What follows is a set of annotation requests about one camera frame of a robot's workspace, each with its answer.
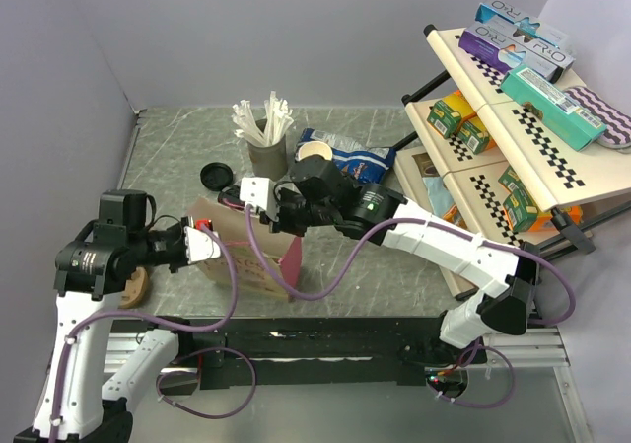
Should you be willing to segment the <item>pink paper gift bag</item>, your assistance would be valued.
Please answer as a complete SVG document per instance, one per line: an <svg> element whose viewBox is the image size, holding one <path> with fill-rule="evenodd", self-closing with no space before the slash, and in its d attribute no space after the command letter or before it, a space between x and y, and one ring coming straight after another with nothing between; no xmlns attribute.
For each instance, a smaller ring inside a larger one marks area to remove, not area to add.
<svg viewBox="0 0 631 443"><path fill-rule="evenodd" d="M199 222L208 220L212 231L227 246L235 263L239 287L289 302L290 294L265 270L250 246L242 212L200 197L187 209ZM286 233L272 234L265 225L252 224L257 243L267 264L295 289L302 266L302 239Z"/></svg>

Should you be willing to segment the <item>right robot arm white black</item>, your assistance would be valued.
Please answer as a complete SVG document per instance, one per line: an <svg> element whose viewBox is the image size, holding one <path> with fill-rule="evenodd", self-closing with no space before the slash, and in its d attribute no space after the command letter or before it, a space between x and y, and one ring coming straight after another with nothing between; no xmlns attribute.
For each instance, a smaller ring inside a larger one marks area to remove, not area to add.
<svg viewBox="0 0 631 443"><path fill-rule="evenodd" d="M257 202L274 232L302 236L332 226L343 236L400 250L471 282L476 293L439 319L432 354L453 362L489 332L526 332L538 275L534 255L467 232L379 184L360 184L319 155L296 163L292 189L268 184Z"/></svg>

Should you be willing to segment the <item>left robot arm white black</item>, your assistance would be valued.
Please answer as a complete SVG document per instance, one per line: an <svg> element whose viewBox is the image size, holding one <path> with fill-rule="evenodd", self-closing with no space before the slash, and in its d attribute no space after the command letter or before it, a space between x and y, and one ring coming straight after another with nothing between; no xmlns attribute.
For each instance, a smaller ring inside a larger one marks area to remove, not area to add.
<svg viewBox="0 0 631 443"><path fill-rule="evenodd" d="M132 189L102 194L89 222L55 259L57 331L50 373L32 425L17 442L126 442L133 412L160 370L188 363L191 333L149 326L139 347L109 381L103 379L113 312L140 266L170 272L190 264L193 221L181 217L156 228L152 195Z"/></svg>

